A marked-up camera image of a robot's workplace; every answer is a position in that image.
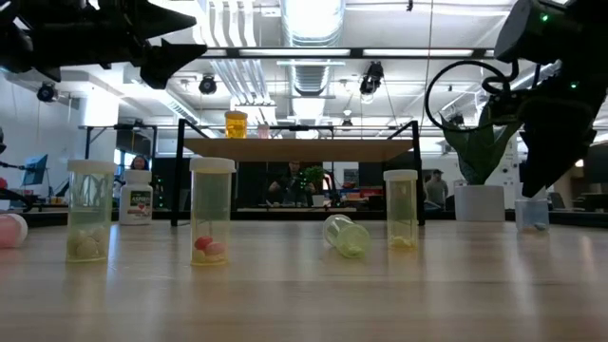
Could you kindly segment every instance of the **wooden shelf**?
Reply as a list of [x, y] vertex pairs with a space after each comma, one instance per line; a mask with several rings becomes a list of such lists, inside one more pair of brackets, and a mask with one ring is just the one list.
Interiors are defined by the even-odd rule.
[[236, 162], [386, 162], [410, 151], [412, 140], [185, 139], [184, 146]]

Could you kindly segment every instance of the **computer monitor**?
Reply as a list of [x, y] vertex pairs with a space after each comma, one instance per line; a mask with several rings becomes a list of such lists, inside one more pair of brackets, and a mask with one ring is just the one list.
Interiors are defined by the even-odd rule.
[[39, 185], [45, 179], [48, 155], [26, 159], [26, 172], [23, 175], [23, 186]]

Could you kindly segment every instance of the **small plant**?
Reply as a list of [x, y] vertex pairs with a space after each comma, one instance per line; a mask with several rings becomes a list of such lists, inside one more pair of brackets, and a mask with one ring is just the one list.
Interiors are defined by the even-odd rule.
[[[454, 123], [441, 118], [443, 126], [458, 129]], [[444, 130], [446, 141], [458, 153], [460, 171], [469, 185], [484, 185], [501, 162], [509, 139], [522, 126], [521, 122], [508, 123], [495, 129], [490, 123], [488, 106], [479, 119], [481, 129], [470, 132]]]
[[325, 178], [325, 170], [321, 166], [312, 166], [304, 170], [304, 177], [312, 184], [319, 184]]

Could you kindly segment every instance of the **plastic vial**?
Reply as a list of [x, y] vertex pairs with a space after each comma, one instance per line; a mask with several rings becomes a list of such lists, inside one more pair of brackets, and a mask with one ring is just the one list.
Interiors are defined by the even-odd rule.
[[415, 170], [392, 170], [384, 173], [387, 183], [387, 224], [389, 248], [418, 247]]
[[107, 260], [116, 164], [68, 161], [67, 262]]
[[149, 183], [152, 173], [143, 170], [125, 170], [126, 185], [121, 188], [122, 225], [146, 225], [152, 223], [152, 193]]
[[226, 119], [226, 138], [247, 138], [246, 113], [239, 111], [227, 111], [224, 114], [224, 118]]
[[545, 188], [529, 199], [522, 195], [522, 185], [518, 185], [515, 198], [515, 225], [522, 233], [549, 230], [549, 201]]
[[370, 249], [370, 234], [344, 215], [332, 215], [323, 223], [323, 237], [343, 257], [363, 257]]
[[228, 261], [230, 200], [235, 162], [196, 158], [192, 171], [192, 265], [220, 265]]

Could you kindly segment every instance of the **red ball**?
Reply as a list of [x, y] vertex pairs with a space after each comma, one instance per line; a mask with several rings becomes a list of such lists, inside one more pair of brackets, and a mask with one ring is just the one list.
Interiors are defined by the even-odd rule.
[[199, 237], [194, 242], [194, 248], [198, 249], [199, 251], [203, 251], [211, 242], [213, 242], [211, 237]]

